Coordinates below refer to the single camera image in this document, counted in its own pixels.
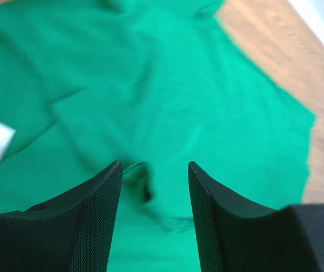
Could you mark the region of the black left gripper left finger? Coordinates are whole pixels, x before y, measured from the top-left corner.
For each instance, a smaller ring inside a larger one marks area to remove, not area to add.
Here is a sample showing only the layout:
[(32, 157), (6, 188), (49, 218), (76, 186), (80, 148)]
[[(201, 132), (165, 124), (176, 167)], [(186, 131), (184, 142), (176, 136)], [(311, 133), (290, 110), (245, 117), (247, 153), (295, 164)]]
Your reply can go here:
[(0, 214), (0, 271), (106, 271), (122, 175), (116, 161), (26, 211)]

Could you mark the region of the green t-shirt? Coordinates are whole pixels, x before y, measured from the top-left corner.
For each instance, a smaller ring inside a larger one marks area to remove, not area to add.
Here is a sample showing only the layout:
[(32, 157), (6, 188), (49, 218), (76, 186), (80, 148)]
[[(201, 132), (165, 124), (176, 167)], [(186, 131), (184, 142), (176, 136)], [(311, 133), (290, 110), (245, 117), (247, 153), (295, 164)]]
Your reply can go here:
[(220, 27), (221, 1), (0, 5), (0, 213), (118, 160), (109, 271), (199, 271), (188, 163), (265, 206), (302, 199), (314, 114)]

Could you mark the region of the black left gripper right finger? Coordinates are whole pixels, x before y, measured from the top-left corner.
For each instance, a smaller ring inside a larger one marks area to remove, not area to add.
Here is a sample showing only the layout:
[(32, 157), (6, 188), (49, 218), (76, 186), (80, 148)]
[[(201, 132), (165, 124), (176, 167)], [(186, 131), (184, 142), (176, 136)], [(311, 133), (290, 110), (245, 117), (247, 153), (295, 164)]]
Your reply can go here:
[(324, 271), (324, 204), (274, 210), (195, 162), (188, 184), (202, 271)]

